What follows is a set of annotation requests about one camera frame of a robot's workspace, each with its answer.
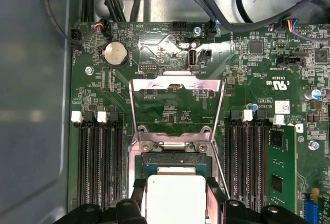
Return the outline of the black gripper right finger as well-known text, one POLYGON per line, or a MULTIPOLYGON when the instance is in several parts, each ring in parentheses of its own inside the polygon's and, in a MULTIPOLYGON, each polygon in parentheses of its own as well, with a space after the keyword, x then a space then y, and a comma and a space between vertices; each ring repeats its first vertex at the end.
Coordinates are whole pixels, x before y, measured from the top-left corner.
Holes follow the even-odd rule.
POLYGON ((307 223, 279 205, 267 205, 256 212, 239 200, 227 199, 213 177, 206 179, 206 213, 211 223, 307 223))

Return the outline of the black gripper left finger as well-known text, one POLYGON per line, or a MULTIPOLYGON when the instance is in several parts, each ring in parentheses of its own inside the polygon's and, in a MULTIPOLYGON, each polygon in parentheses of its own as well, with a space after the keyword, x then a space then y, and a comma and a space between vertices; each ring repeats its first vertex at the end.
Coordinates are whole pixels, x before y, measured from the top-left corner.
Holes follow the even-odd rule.
POLYGON ((84 204, 59 219, 68 223, 147 223, 141 214, 141 203, 146 187, 146 179, 136 179, 129 199, 120 200, 114 207, 102 210, 95 204, 84 204))

